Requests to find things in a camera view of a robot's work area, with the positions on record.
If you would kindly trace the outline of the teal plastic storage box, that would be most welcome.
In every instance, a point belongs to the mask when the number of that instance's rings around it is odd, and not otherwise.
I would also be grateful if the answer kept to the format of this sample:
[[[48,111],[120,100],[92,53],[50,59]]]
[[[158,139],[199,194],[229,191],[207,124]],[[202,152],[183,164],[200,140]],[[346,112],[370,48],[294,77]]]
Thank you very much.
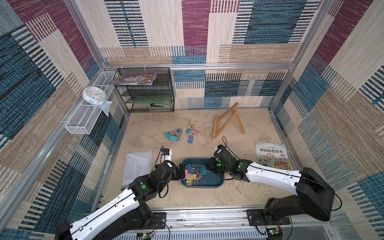
[[[187,158],[182,161],[182,164],[191,164],[195,167],[195,173],[200,173],[202,166],[207,168],[207,163],[210,161],[210,158]],[[211,188],[216,189],[221,187],[225,180],[224,176],[208,172],[200,180],[196,181],[196,184],[193,186],[186,186],[186,180],[180,180],[181,184],[186,188]]]

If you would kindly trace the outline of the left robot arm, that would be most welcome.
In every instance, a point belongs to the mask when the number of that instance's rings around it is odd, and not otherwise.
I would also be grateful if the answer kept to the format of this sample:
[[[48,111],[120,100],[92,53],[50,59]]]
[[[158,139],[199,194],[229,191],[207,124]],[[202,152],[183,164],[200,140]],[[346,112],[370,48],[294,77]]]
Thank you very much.
[[[111,240],[129,230],[148,229],[153,213],[147,201],[154,199],[170,181],[182,180],[186,166],[165,160],[147,175],[137,177],[112,201],[73,223],[56,228],[57,240]]]

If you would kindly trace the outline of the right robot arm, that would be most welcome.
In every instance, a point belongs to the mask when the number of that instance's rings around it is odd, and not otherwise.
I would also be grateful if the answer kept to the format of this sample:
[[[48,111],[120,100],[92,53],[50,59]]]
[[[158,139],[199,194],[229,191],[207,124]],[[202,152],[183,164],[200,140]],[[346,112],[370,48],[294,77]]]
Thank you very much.
[[[284,198],[269,198],[262,215],[269,222],[288,216],[309,215],[327,222],[331,218],[335,190],[313,169],[301,171],[274,169],[249,160],[235,158],[219,145],[207,165],[215,174],[229,174],[234,180],[262,183],[291,193]]]

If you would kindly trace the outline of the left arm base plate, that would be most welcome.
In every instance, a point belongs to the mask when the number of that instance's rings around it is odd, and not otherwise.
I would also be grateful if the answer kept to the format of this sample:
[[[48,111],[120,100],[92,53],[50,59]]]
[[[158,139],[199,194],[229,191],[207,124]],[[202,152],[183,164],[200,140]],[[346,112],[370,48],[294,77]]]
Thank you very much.
[[[123,223],[128,227],[128,230],[164,229],[166,220],[166,212],[142,215],[137,211],[131,211],[123,216]]]

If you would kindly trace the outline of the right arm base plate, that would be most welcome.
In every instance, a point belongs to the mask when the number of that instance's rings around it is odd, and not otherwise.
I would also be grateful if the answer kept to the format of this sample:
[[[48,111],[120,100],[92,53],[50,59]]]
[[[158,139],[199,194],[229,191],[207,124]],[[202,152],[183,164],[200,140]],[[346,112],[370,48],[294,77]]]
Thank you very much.
[[[265,215],[261,209],[248,209],[246,210],[246,213],[250,226],[284,226],[291,224],[289,217],[283,217],[280,220],[276,220],[270,215]]]

